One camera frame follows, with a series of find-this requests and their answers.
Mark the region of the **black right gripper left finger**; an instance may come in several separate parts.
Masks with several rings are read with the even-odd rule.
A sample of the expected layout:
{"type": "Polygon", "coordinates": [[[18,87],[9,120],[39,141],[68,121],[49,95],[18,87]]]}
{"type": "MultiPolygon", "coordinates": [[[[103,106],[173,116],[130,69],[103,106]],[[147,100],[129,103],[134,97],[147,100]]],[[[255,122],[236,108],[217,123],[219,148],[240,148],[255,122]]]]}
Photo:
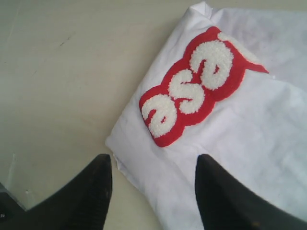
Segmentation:
{"type": "Polygon", "coordinates": [[[111,196],[111,159],[100,154],[63,188],[14,221],[14,229],[101,230],[111,196]]]}

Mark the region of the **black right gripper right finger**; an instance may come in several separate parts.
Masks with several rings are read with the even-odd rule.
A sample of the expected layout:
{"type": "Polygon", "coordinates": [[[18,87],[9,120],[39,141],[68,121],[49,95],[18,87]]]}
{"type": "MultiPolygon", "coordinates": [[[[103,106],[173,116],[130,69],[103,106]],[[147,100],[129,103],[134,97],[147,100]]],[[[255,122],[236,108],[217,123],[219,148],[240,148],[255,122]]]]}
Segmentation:
{"type": "Polygon", "coordinates": [[[307,223],[245,187],[210,155],[197,158],[195,195],[206,230],[305,230],[307,223]]]}

